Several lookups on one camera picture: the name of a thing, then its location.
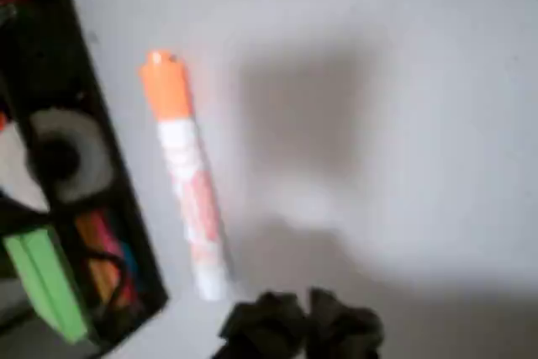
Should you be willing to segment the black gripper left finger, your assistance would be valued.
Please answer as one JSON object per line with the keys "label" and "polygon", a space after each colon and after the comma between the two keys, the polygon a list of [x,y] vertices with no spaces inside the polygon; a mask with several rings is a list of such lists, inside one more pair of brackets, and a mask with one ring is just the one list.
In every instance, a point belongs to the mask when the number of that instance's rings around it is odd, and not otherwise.
{"label": "black gripper left finger", "polygon": [[295,293],[266,291],[252,302],[239,302],[222,324],[217,358],[296,357],[309,327]]}

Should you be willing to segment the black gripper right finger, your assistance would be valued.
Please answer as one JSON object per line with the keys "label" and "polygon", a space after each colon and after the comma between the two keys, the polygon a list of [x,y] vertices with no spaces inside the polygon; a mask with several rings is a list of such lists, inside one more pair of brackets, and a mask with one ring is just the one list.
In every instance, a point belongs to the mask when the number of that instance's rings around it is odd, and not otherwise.
{"label": "black gripper right finger", "polygon": [[327,289],[310,289],[309,358],[379,358],[384,336],[374,310],[346,305]]}

